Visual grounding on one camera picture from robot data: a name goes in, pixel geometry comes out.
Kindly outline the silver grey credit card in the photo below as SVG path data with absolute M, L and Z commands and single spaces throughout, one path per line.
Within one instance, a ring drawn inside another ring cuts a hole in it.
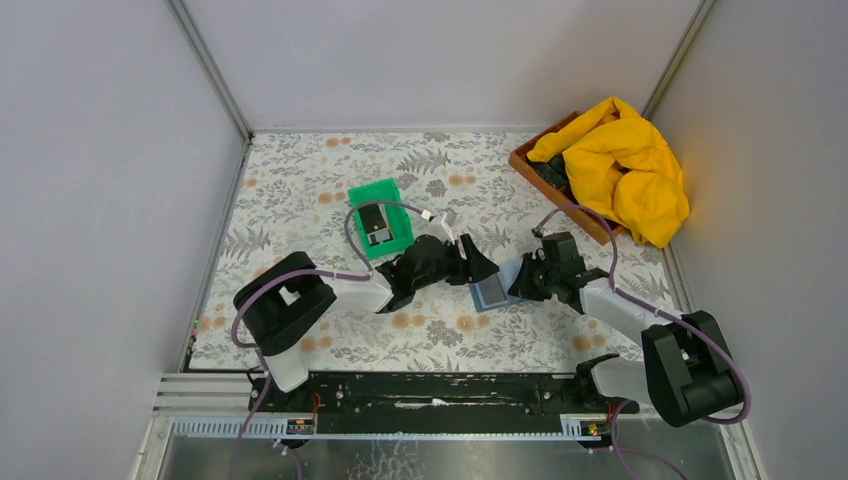
M 507 296 L 497 275 L 492 275 L 476 283 L 475 287 L 480 304 L 485 308 L 507 301 Z

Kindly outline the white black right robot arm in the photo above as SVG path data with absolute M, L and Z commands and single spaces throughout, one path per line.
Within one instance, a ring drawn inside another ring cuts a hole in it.
M 591 401 L 650 404 L 673 427 L 718 423 L 718 412 L 748 406 L 747 383 L 711 314 L 669 312 L 623 290 L 610 273 L 586 266 L 569 233 L 546 235 L 523 254 L 508 292 L 528 301 L 557 300 L 641 348 L 638 360 L 605 354 L 576 367 L 580 391 Z

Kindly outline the black credit card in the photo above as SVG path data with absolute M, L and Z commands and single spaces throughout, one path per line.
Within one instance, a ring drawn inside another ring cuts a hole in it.
M 358 215 L 362 223 L 362 228 L 366 233 L 388 227 L 379 204 L 362 206 L 358 210 Z

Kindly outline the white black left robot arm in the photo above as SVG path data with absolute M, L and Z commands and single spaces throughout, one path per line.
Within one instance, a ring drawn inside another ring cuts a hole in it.
M 473 284 L 498 272 L 468 234 L 457 241 L 420 235 L 368 274 L 319 270 L 305 252 L 296 251 L 235 294 L 234 324 L 249 331 L 277 389 L 290 392 L 309 377 L 298 343 L 324 315 L 392 313 L 433 284 Z

